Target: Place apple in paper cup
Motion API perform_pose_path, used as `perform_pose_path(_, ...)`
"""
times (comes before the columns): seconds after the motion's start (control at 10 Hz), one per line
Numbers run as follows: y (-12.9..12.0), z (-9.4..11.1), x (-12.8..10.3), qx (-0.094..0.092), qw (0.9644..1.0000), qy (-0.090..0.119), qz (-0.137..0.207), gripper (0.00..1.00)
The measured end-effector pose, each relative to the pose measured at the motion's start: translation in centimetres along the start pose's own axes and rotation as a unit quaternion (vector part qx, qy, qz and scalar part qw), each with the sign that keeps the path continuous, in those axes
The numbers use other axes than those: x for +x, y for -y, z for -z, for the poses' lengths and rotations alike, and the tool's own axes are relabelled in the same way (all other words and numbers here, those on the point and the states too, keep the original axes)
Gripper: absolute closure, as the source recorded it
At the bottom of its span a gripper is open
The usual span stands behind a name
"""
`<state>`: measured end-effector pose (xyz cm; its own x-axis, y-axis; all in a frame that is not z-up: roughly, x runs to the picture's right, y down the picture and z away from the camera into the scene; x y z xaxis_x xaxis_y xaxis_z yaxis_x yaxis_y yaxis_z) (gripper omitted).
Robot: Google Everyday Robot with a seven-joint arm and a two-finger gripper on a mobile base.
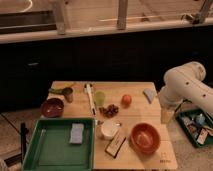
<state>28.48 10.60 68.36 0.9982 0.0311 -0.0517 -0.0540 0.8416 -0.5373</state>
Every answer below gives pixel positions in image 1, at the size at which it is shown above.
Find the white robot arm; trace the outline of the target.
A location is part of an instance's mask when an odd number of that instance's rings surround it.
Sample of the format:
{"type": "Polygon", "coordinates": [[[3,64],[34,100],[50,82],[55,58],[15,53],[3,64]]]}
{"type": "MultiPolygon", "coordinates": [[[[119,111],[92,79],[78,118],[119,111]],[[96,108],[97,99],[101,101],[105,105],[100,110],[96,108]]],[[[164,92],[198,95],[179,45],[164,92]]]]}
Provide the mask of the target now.
{"type": "Polygon", "coordinates": [[[158,92],[161,122],[167,124],[184,99],[191,101],[213,117],[213,88],[203,83],[205,67],[196,61],[169,69],[164,86],[158,92]]]}

